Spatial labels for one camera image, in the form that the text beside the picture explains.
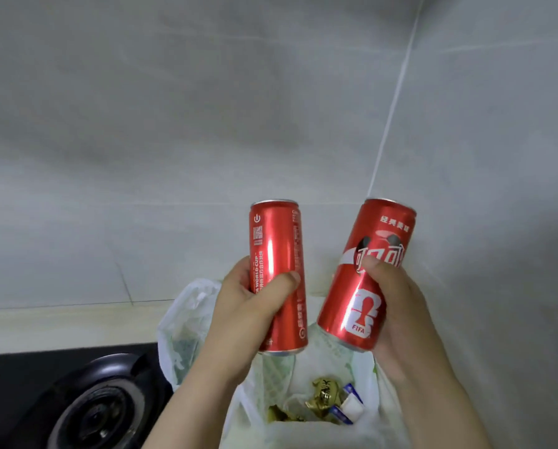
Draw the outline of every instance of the can top rim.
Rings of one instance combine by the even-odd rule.
[[[283,203],[295,203],[296,205],[298,204],[298,202],[294,201],[294,200],[288,200],[288,199],[270,199],[270,200],[261,200],[259,202],[254,202],[250,205],[250,207],[253,207],[254,205],[259,205],[260,203],[273,203],[273,202],[283,202]]]
[[[383,202],[396,203],[398,205],[404,206],[404,207],[408,208],[409,210],[413,211],[415,215],[417,214],[416,210],[412,206],[407,205],[406,203],[398,202],[397,200],[384,199],[384,198],[380,198],[380,197],[368,197],[367,199],[365,199],[365,202],[367,202],[369,200],[382,200]]]

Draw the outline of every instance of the can bottom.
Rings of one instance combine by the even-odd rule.
[[[301,353],[302,351],[304,351],[304,348],[306,348],[307,345],[305,345],[304,347],[301,348],[294,348],[293,350],[281,350],[281,351],[259,351],[258,353],[260,355],[265,355],[265,356],[291,356],[291,355],[297,355],[298,353]]]
[[[331,332],[327,332],[325,331],[322,327],[320,327],[321,331],[323,331],[323,333],[331,340],[339,343],[339,345],[342,345],[343,347],[349,348],[352,351],[356,351],[358,353],[366,353],[368,350],[363,350],[360,347],[357,347],[355,345],[349,344],[348,342],[344,342],[343,340],[341,340],[339,337],[337,337],[336,335],[332,334]]]

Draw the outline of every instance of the gas stove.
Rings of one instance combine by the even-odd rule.
[[[139,448],[171,394],[156,344],[0,355],[0,449]]]

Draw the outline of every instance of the red soda can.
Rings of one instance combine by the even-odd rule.
[[[296,271],[302,278],[277,312],[259,352],[295,355],[308,345],[302,220],[298,203],[263,200],[250,207],[250,289],[258,293],[283,272]]]
[[[379,285],[362,269],[365,255],[398,267],[410,242],[416,211],[388,199],[366,199],[345,245],[318,325],[342,345],[368,351],[377,343],[386,305]]]

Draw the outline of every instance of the person's right hand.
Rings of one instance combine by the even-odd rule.
[[[402,268],[365,256],[362,266],[381,287],[387,317],[373,355],[396,389],[455,381],[425,297]]]

